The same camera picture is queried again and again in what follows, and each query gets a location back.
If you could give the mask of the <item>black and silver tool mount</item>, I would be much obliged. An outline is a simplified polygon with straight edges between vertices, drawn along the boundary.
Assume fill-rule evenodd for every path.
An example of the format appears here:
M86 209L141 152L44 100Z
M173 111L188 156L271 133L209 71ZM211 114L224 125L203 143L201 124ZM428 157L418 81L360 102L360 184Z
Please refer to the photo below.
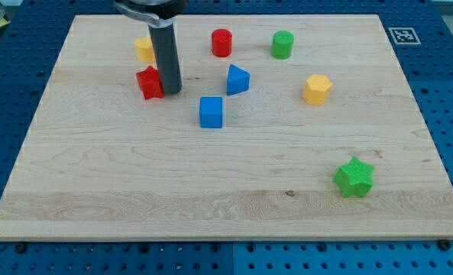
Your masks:
M188 0L114 0L117 11L153 28L164 28L188 7Z

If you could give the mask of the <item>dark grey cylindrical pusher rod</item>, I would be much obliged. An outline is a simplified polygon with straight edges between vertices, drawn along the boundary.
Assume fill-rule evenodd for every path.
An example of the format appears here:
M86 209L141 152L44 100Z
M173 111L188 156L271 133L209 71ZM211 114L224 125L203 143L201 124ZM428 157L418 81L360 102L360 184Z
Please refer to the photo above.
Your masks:
M149 24L148 29L163 92L166 95L177 94L183 85L173 19L159 19L157 23Z

